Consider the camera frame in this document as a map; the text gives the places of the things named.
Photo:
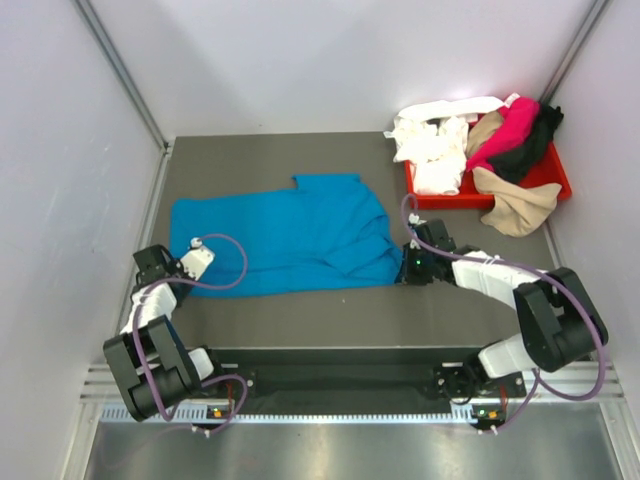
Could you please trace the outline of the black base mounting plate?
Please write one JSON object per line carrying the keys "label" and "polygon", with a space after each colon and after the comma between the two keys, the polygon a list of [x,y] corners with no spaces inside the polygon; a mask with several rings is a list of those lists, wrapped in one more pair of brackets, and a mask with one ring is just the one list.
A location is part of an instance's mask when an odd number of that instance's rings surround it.
{"label": "black base mounting plate", "polygon": [[452,400],[522,399],[522,375],[474,388],[463,372],[476,347],[218,348],[225,373],[249,387],[241,408],[258,415],[444,413]]}

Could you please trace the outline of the beige t shirt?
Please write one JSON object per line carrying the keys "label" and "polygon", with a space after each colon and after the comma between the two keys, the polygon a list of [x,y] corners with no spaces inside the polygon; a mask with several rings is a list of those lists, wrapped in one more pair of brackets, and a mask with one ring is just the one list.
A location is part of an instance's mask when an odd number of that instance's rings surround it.
{"label": "beige t shirt", "polygon": [[482,216],[482,223],[511,237],[525,237],[538,229],[555,210],[562,191],[558,181],[524,186],[522,182],[528,175],[519,184],[512,184],[482,167],[469,173],[477,192],[494,198],[494,206]]}

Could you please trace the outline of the white t shirt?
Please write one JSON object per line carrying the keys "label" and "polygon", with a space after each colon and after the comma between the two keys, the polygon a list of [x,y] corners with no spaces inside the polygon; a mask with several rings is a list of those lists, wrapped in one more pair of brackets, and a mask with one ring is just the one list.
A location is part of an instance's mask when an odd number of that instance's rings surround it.
{"label": "white t shirt", "polygon": [[402,109],[384,137],[396,144],[393,161],[410,167],[418,195],[457,195],[465,172],[470,124],[504,106],[493,96],[438,100]]}

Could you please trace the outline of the black t shirt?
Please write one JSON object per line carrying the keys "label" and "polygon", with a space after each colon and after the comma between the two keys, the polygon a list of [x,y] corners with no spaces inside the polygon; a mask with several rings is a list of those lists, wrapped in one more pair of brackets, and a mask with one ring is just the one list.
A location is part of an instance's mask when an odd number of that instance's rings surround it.
{"label": "black t shirt", "polygon": [[559,106],[542,104],[526,140],[489,159],[494,173],[507,182],[519,184],[543,158],[563,119],[564,113]]}

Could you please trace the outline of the blue t shirt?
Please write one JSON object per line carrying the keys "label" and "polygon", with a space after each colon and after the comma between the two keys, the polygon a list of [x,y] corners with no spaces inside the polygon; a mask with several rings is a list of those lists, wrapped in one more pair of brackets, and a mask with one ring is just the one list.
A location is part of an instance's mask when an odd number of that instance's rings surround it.
{"label": "blue t shirt", "polygon": [[354,173],[298,174],[289,189],[177,200],[169,250],[214,252],[193,295],[242,298],[389,286],[402,263],[390,220]]}

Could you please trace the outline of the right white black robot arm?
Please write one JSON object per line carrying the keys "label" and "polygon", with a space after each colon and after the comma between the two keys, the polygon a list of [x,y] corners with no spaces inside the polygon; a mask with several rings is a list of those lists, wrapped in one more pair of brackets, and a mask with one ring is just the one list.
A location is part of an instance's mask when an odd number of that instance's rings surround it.
{"label": "right white black robot arm", "polygon": [[456,246],[441,220],[412,214],[396,278],[406,285],[435,281],[475,291],[514,310],[518,334],[489,344],[464,360],[469,388],[487,396],[504,378],[535,369],[556,372],[591,353],[602,356],[608,331],[579,276],[514,264],[471,247]]}

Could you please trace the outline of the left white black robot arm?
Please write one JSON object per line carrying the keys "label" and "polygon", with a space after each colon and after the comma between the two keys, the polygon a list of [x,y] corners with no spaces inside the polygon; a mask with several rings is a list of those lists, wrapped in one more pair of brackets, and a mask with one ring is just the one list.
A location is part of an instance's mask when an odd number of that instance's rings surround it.
{"label": "left white black robot arm", "polygon": [[131,311],[120,333],[103,344],[103,353],[129,414],[141,422],[199,391],[216,396],[227,374],[206,348],[187,349],[171,323],[193,286],[214,260],[199,240],[181,258],[162,245],[133,254],[137,272]]}

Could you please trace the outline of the pink t shirt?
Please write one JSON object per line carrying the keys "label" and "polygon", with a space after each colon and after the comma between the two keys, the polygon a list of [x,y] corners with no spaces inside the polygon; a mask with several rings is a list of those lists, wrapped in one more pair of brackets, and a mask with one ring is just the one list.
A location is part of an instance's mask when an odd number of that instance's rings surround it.
{"label": "pink t shirt", "polygon": [[531,133],[540,104],[518,97],[509,106],[485,114],[470,130],[466,146],[466,171],[493,167],[489,160],[521,146]]}

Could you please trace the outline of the red plastic bin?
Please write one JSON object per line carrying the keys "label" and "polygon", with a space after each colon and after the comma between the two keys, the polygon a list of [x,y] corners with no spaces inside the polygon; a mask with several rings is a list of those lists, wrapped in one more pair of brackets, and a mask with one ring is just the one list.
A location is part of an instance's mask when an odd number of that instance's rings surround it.
{"label": "red plastic bin", "polygon": [[553,209],[572,195],[553,144],[563,119],[529,97],[481,96],[407,107],[387,135],[420,208]]}

